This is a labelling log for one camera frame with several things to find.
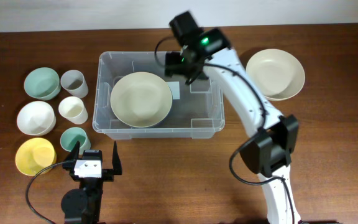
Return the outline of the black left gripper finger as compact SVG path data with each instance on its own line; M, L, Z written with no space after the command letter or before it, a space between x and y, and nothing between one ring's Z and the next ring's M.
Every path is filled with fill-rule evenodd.
M80 142L77 141L73 149L70 151L69 155L67 155L66 160L67 161L77 160L79 157L79 151L80 151Z
M114 142L114 146L113 146L112 166L113 166L114 175L122 175L122 165L117 150L117 142Z

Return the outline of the white bowl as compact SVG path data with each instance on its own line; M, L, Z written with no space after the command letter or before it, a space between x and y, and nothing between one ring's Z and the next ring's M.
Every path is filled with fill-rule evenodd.
M26 104L17 115L17 127L30 136L48 134L56 124L53 108L44 101L33 101Z

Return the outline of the beige plate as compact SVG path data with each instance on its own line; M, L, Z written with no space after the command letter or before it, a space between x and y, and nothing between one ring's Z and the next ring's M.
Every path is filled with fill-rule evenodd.
M300 61L280 49L265 49L251 56L246 72L271 101L294 97L302 90L306 80Z
M159 76L135 72L122 77L113 87L111 109L117 119L134 128L149 128L169 114L173 95Z

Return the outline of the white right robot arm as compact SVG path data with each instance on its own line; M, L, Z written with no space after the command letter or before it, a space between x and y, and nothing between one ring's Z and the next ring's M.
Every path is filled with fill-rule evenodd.
M202 76L214 80L240 117L249 139L230 156L241 156L259 178L269 223L301 223L290 184L291 154L298 135L298 120L285 117L265 99L246 73L237 52L223 32L205 31L190 11L175 16L169 26L181 47L179 59L166 58L161 66L168 76L178 73L191 84Z

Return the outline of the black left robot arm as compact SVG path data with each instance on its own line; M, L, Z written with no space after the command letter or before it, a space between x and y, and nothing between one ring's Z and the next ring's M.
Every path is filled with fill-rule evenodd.
M112 182L116 175L122 175L122 165L114 143L112 169L102 168L103 153L99 150L85 150L80 154L77 142L64 160L63 169L79 182L77 189L68 191L62 198L61 208L65 223L99 223L103 184Z

